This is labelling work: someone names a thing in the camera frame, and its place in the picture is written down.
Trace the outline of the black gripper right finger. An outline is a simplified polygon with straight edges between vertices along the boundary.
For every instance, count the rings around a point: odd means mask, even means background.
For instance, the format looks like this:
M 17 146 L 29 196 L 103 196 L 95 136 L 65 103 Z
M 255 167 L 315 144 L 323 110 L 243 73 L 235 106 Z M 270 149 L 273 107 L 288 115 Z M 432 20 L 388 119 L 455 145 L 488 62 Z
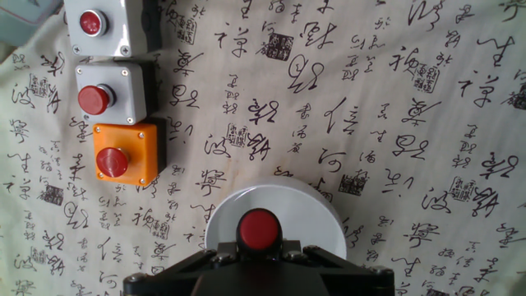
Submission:
M 390 268 L 360 267 L 316 245 L 283 246 L 283 280 L 287 295 L 395 295 Z

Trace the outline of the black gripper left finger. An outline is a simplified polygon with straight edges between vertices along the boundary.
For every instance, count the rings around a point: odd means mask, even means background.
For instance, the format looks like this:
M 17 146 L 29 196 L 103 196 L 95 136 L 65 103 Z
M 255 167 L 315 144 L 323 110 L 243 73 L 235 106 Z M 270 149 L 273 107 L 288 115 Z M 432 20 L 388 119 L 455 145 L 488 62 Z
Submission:
M 191 295 L 197 281 L 213 271 L 240 262 L 235 242 L 220 243 L 216 249 L 194 253 L 156 275 L 137 272 L 122 281 L 125 296 Z

